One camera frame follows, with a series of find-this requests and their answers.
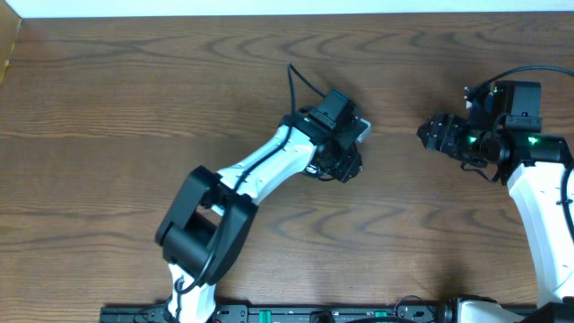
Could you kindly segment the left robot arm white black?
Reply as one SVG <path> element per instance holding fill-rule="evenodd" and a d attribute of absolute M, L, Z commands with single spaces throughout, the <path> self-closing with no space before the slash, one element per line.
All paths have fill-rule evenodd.
<path fill-rule="evenodd" d="M 362 168 L 357 145 L 370 122 L 351 108 L 322 104 L 283 118 L 273 137 L 244 160 L 216 172 L 199 166 L 185 178 L 155 233 L 169 264 L 174 322 L 206 322 L 216 284 L 239 256 L 259 205 L 293 175 L 342 183 Z"/>

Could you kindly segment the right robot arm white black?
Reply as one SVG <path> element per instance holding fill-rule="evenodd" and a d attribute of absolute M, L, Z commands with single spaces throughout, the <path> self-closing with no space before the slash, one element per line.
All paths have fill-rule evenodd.
<path fill-rule="evenodd" d="M 417 135 L 429 151 L 458 160 L 464 171 L 497 168 L 519 211 L 535 266 L 533 312 L 520 315 L 496 301 L 460 296 L 439 310 L 439 322 L 571 322 L 573 320 L 573 155 L 566 139 L 542 131 L 540 83 L 501 81 L 465 91 L 467 117 L 439 113 Z"/>

